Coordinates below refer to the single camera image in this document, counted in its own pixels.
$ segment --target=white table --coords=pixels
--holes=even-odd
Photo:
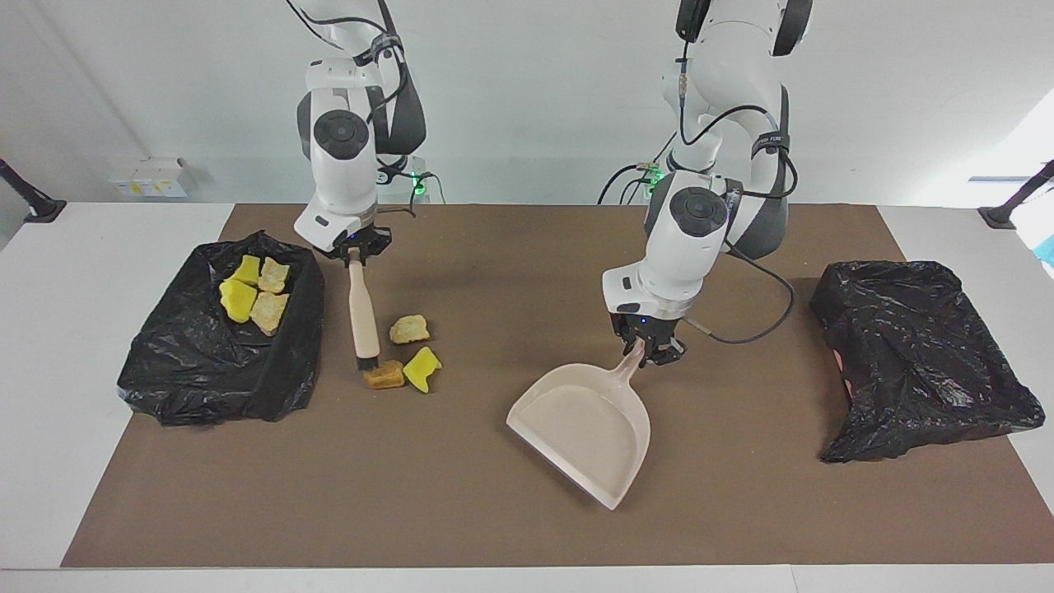
[[[1054,591],[1054,565],[419,570],[59,570],[131,416],[131,337],[230,204],[72,203],[0,251],[0,591]],[[912,259],[962,278],[1021,381],[1054,410],[1054,280],[974,211],[882,207]],[[1054,432],[1011,441],[1054,508]]]

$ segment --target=black plastic bag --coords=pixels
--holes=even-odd
[[[809,305],[850,395],[823,461],[893,458],[1042,426],[1039,402],[944,265],[832,263]]]
[[[219,304],[219,283],[242,255],[289,264],[290,294],[278,333],[235,323]],[[326,282],[314,254],[264,231],[194,249],[132,341],[117,380],[133,410],[164,426],[280,420],[307,408],[321,349]]]

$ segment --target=brown table surface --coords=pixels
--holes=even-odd
[[[222,238],[266,229],[302,243],[292,231],[301,207],[238,205]],[[785,243],[765,259],[799,291],[787,323],[746,347],[683,327],[686,358],[637,375],[651,444],[613,513],[505,416],[557,367],[618,362],[600,275],[640,258],[643,210],[418,212],[385,215],[395,241],[367,274],[382,332],[403,315],[429,319],[444,362],[431,395],[363,387],[345,271],[323,261],[326,329],[310,408],[279,423],[212,429],[162,429],[136,415],[63,566],[1054,561],[1054,518],[1006,438],[881,462],[817,460],[846,402],[806,303],[831,261],[902,258],[875,207],[793,206]],[[744,336],[784,299],[770,278],[723,257],[692,316]],[[385,355],[406,361],[417,347]]]

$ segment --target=white dustpan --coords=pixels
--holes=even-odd
[[[629,379],[644,343],[612,371],[569,364],[527,390],[505,423],[550,463],[614,511],[633,483],[651,439],[651,422]]]

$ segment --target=light blue object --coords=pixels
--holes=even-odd
[[[1054,236],[1048,238],[1047,240],[1039,243],[1032,250],[1041,260],[1047,261],[1047,263],[1054,265]]]

